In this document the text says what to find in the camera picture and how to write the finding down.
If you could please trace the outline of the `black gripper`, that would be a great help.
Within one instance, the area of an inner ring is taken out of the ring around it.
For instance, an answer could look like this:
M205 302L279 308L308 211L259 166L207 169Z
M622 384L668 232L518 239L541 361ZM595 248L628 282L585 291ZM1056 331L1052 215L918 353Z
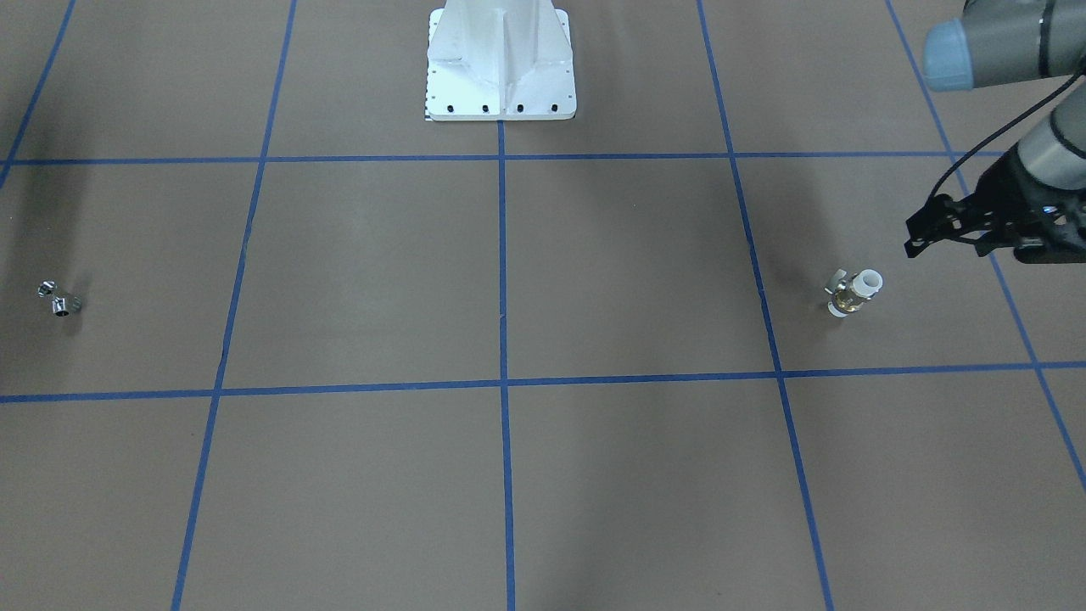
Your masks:
M965 244L978 255L996 249L1013 252L1026 236L1083 231L1083 189L1043 184L1012 150L982 174L970 196L929 198L908 217L906 228L904 252L909 259L942 241Z

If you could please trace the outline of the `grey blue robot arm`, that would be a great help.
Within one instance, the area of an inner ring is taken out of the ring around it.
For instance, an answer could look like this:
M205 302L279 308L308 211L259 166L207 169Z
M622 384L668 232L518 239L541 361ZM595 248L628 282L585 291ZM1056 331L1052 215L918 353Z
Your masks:
M1012 82L1062 78L1052 110L978 178L969 196L933 186L906 222L904 251L915 258L939 241L969 244L981 258L1010 249L1023 264L1083 262L1085 92L1082 1L967 1L958 20L926 35L922 75L934 92L972 92Z

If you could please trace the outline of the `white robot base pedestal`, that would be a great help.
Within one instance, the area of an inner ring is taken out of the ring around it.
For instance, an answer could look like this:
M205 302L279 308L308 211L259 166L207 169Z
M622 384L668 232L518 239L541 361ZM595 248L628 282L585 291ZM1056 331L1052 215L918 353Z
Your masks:
M568 12L551 1L447 1L428 20L426 120L571 120Z

